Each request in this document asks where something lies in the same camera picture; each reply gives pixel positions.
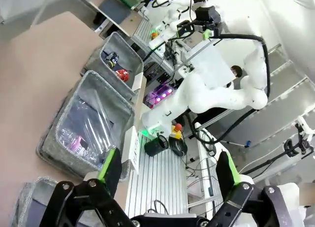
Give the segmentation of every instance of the black hair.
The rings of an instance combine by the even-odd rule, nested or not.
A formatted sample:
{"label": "black hair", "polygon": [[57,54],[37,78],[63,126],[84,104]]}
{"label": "black hair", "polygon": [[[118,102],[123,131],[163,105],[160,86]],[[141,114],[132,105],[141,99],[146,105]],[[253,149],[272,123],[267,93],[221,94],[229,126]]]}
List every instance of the black hair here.
{"label": "black hair", "polygon": [[233,66],[231,67],[231,69],[235,70],[235,72],[236,72],[236,77],[240,78],[240,77],[243,76],[243,70],[242,70],[242,68],[239,67],[238,65],[233,65]]}

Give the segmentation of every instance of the bolt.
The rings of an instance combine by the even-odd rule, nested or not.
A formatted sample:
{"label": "bolt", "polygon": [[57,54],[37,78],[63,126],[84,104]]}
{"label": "bolt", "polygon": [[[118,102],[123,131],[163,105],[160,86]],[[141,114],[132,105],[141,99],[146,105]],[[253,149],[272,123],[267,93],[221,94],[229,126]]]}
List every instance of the bolt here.
{"label": "bolt", "polygon": [[63,185],[63,189],[64,189],[64,190],[67,190],[68,188],[70,188],[70,185],[69,185],[69,184],[64,184],[64,185]]}
{"label": "bolt", "polygon": [[273,194],[275,192],[275,190],[273,188],[268,188],[268,192]]}
{"label": "bolt", "polygon": [[248,184],[243,184],[243,189],[248,190],[250,189],[250,186]]}
{"label": "bolt", "polygon": [[203,221],[203,222],[201,222],[200,226],[201,227],[206,227],[208,225],[208,223],[209,222],[207,222],[207,221]]}
{"label": "bolt", "polygon": [[140,223],[138,221],[132,221],[132,223],[135,227],[140,227]]}
{"label": "bolt", "polygon": [[90,185],[92,188],[94,188],[94,187],[96,186],[96,182],[95,182],[95,181],[91,181],[91,182],[89,182],[89,185]]}

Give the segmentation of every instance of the white cable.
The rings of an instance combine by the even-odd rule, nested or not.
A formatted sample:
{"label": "white cable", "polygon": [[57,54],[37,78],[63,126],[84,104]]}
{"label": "white cable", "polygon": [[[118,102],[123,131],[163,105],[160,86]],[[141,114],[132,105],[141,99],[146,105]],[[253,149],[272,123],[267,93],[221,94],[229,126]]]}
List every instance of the white cable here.
{"label": "white cable", "polygon": [[266,154],[265,156],[260,157],[260,158],[258,158],[257,160],[255,160],[255,161],[253,161],[253,162],[247,164],[246,166],[244,166],[244,167],[239,171],[239,173],[241,173],[241,172],[242,172],[246,167],[248,167],[249,165],[251,165],[251,164],[253,164],[253,163],[255,163],[255,162],[257,162],[257,161],[259,161],[259,160],[265,158],[265,157],[268,156],[269,154],[273,153],[275,150],[277,150],[277,149],[278,149],[279,147],[281,147],[281,146],[282,146],[282,144],[281,144],[280,146],[276,147],[274,150],[272,150],[272,151],[269,152],[268,154]]}

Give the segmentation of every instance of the storage bin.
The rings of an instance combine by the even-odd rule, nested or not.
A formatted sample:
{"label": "storage bin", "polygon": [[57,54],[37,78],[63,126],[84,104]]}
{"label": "storage bin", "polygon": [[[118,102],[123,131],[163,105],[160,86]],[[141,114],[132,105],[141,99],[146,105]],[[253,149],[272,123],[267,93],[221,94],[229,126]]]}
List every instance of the storage bin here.
{"label": "storage bin", "polygon": [[[101,57],[103,51],[107,55],[111,52],[118,54],[119,59],[117,64],[128,71],[128,81],[122,81],[116,75],[116,72],[104,63]],[[117,32],[113,32],[105,40],[105,44],[93,52],[82,73],[84,74],[87,70],[93,70],[99,73],[119,94],[126,100],[130,100],[137,93],[137,90],[134,92],[132,89],[133,87],[137,88],[134,86],[134,83],[137,84],[137,81],[141,81],[142,79],[143,61]]]}
{"label": "storage bin", "polygon": [[[87,160],[83,156],[76,155],[73,151],[67,147],[60,136],[60,131],[64,128],[64,125],[68,123],[68,119],[73,117],[73,108],[77,101],[83,100],[88,104],[92,110],[99,112],[100,108],[95,101],[92,100],[93,95],[91,92],[97,92],[99,102],[103,109],[106,111],[106,115],[112,125],[111,133],[114,134],[115,145],[123,153],[125,132],[133,126],[134,123],[134,110],[131,105],[111,87],[99,74],[94,71],[88,71],[82,80],[74,87],[67,98],[65,99],[60,111],[56,115],[49,131],[42,137],[39,146],[36,149],[36,153],[45,161],[53,166],[66,171],[74,176],[84,178],[89,172],[99,171],[101,164],[96,165]],[[81,114],[75,114],[76,121],[83,120]],[[97,129],[99,126],[92,124],[92,128]],[[79,134],[82,128],[71,127],[71,130]],[[106,159],[105,152],[101,154],[103,159]],[[121,173],[120,181],[124,181],[130,172],[130,161],[123,163],[123,170]]]}
{"label": "storage bin", "polygon": [[[25,183],[15,205],[11,227],[37,227],[57,182],[41,177],[34,183]],[[103,226],[94,210],[85,211],[78,227]]]}

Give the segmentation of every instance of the gray floor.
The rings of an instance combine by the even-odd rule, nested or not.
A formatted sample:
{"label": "gray floor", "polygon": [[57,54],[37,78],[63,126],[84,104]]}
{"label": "gray floor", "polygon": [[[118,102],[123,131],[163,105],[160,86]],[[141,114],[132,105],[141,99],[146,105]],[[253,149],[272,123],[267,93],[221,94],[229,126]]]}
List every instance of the gray floor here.
{"label": "gray floor", "polygon": [[[91,28],[96,26],[93,24],[93,19],[96,15],[96,10],[90,8],[81,0],[57,0],[47,6],[43,12],[39,23],[54,17],[63,12],[70,11],[82,22]],[[0,43],[6,42],[22,32],[30,28],[38,10],[29,12],[17,18],[6,21],[0,25]]]}

